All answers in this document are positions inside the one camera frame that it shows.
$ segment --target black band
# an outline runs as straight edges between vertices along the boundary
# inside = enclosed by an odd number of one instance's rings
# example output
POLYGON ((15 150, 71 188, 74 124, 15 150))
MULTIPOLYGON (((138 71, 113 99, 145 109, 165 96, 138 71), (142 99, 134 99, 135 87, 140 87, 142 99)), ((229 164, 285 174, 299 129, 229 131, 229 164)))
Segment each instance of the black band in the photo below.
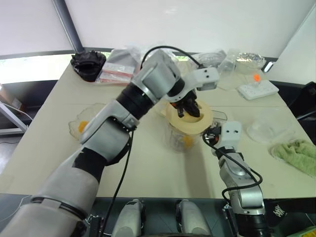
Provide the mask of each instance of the black band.
MULTIPOLYGON (((61 202, 61 200, 58 199, 52 199, 52 198, 45 198, 45 197, 35 197, 31 199, 31 203, 42 203, 44 201, 44 199, 51 199, 54 201, 58 201, 61 202)), ((66 210, 72 214, 74 214, 75 216, 78 216, 81 220, 83 220, 84 218, 86 218, 86 214, 84 214, 82 211, 80 211, 79 209, 76 209, 75 207, 68 205, 64 202, 61 202, 60 209, 66 210)))
POLYGON ((117 154, 117 156, 114 159, 112 159, 110 162, 106 160, 105 166, 118 163, 124 157, 124 155, 128 152, 128 150, 130 149, 130 145, 131 145, 131 138, 128 139, 124 148, 120 151, 120 153, 117 154))
POLYGON ((154 105, 150 98, 133 83, 121 92, 117 101, 137 119, 145 115, 154 105))
POLYGON ((271 231, 264 215, 236 214, 238 232, 245 237, 270 237, 271 231))
POLYGON ((175 84, 174 86, 171 88, 171 90, 167 93, 168 96, 173 97, 177 94, 179 94, 182 89, 184 88, 185 82, 184 80, 182 80, 182 78, 180 78, 175 84))
POLYGON ((73 167, 88 172, 100 183, 105 165, 107 165, 107 161, 103 156, 91 149, 84 148, 75 159, 73 167))

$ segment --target plastic container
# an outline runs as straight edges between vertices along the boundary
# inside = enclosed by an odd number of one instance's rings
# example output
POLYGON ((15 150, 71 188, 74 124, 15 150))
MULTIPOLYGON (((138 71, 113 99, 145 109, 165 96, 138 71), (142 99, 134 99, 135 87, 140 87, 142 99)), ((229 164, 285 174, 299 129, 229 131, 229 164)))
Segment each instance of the plastic container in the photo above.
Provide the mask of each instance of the plastic container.
POLYGON ((168 123, 164 140, 170 148, 178 152, 184 152, 191 149, 199 141, 200 137, 201 134, 185 134, 168 123))
POLYGON ((249 137, 260 143, 268 143, 280 137, 291 126, 289 121, 281 118, 283 118, 283 114, 278 109, 263 110, 247 128, 249 137))
POLYGON ((239 56, 238 49, 230 49, 226 58, 218 66, 217 71, 220 78, 229 77, 235 70, 236 59, 239 56))

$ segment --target black object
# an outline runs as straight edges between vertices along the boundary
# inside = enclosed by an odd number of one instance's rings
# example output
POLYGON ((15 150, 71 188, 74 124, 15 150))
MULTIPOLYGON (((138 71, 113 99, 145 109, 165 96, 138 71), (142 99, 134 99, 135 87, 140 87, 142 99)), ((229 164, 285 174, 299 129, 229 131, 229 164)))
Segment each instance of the black object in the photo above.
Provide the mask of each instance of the black object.
POLYGON ((311 141, 316 144, 316 86, 272 81, 311 141))
POLYGON ((264 215, 236 214, 238 233, 241 236, 270 237, 271 231, 264 215))
POLYGON ((73 167, 88 172, 100 183, 106 163, 103 156, 91 149, 84 148, 75 159, 73 167))
POLYGON ((289 108, 297 119, 316 113, 316 83, 312 81, 307 83, 289 108))
POLYGON ((76 53, 70 60, 74 71, 85 81, 94 82, 106 61, 102 53, 95 51, 76 53))
POLYGON ((200 116, 198 104, 196 102, 197 95, 194 90, 188 92, 181 100, 171 103, 171 105, 177 109, 178 116, 182 118, 184 111, 189 115, 198 118, 200 116))
POLYGON ((140 119, 154 106, 151 99, 133 83, 128 84, 117 97, 117 101, 137 119, 140 119))
POLYGON ((101 229, 102 217, 92 217, 90 219, 89 237, 98 237, 101 229))
POLYGON ((316 197, 264 200, 270 227, 277 226, 288 213, 316 213, 316 197))
POLYGON ((182 78, 178 79, 178 81, 174 84, 171 90, 167 93, 168 96, 173 97, 181 92, 184 88, 185 82, 182 78))
POLYGON ((235 213, 233 211, 233 208, 231 206, 229 206, 228 204, 226 204, 222 208, 222 211, 223 211, 225 220, 227 221, 227 223, 230 227, 232 237, 236 237, 238 234, 238 226, 237 226, 236 217, 235 217, 235 213))

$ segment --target white table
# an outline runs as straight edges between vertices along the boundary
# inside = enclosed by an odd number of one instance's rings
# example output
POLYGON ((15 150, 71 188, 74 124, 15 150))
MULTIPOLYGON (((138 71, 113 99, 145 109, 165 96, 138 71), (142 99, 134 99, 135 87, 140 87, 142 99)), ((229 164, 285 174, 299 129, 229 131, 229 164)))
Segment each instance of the white table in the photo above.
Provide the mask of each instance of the white table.
MULTIPOLYGON (((68 67, 0 175, 0 192, 35 194, 50 173, 79 147, 78 141, 69 134, 68 122, 89 105, 107 103, 116 98, 122 89, 84 82, 68 67)), ((309 140, 277 94, 246 101, 236 91, 216 89, 199 92, 198 98, 212 109, 225 112, 229 120, 240 121, 244 127, 254 118, 255 112, 278 107, 284 115, 280 119, 292 122, 293 138, 309 140)), ((154 110, 150 110, 140 122, 118 196, 222 198, 221 191, 225 185, 219 176, 218 160, 202 141, 185 154, 177 153, 163 143, 165 121, 154 110)), ((245 132, 241 136, 239 151, 245 161, 263 176, 264 197, 315 197, 316 180, 274 159, 269 154, 269 147, 252 141, 245 132)), ((113 195, 125 159, 104 169, 98 196, 113 195)))

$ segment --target cloth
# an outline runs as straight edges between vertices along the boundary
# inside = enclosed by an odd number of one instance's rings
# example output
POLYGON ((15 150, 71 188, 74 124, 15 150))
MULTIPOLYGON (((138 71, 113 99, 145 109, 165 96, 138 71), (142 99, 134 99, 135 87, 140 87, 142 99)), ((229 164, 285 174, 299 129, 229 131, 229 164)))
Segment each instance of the cloth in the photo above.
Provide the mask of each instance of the cloth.
POLYGON ((271 150, 274 157, 298 168, 304 173, 316 177, 316 146, 305 140, 296 140, 274 146, 271 150))

